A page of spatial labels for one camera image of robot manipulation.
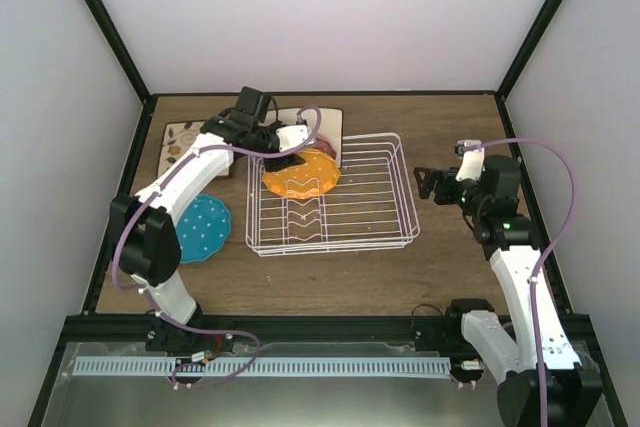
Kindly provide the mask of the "blue polka dot plate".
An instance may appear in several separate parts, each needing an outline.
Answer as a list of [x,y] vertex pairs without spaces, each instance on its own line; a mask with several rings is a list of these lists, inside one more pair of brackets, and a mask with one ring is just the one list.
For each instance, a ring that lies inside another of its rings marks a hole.
[[224,246],[231,231],[232,216],[226,205],[208,194],[196,196],[176,226],[181,263],[207,260]]

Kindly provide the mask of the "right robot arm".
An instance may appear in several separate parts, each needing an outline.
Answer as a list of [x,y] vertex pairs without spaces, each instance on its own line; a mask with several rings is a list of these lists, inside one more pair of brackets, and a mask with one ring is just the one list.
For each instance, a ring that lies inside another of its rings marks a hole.
[[506,426],[585,426],[603,386],[574,350],[540,267],[531,221],[519,213],[517,160],[466,152],[457,168],[414,170],[421,198],[456,205],[502,288],[512,328],[471,300],[444,325],[447,343],[473,347],[497,383]]

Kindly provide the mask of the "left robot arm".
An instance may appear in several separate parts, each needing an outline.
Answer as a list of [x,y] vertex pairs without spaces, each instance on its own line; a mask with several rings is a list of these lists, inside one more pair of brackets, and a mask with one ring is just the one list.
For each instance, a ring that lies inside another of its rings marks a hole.
[[157,316],[171,323],[169,338],[181,350],[196,349],[205,329],[193,318],[199,305],[178,272],[182,249],[176,225],[182,214],[237,157],[273,160],[282,169],[316,140],[318,125],[308,125],[301,112],[291,124],[268,123],[274,104],[272,95],[242,88],[235,105],[207,120],[187,152],[161,176],[110,203],[112,283],[121,289],[119,276],[128,275],[132,289],[147,295]]

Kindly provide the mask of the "yellow polka dot plate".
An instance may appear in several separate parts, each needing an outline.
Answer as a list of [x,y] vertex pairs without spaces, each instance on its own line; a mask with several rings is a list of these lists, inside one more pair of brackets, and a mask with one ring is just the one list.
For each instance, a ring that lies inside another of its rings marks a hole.
[[341,177],[336,160],[316,148],[298,152],[303,163],[278,172],[264,172],[262,181],[273,194],[284,198],[307,200],[326,194]]

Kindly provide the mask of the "pink polka dot plate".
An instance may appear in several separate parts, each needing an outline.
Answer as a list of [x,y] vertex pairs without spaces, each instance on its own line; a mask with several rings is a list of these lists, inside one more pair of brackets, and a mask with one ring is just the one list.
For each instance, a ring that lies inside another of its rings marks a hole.
[[337,158],[337,152],[332,144],[326,138],[320,135],[318,135],[315,139],[314,148],[333,159]]

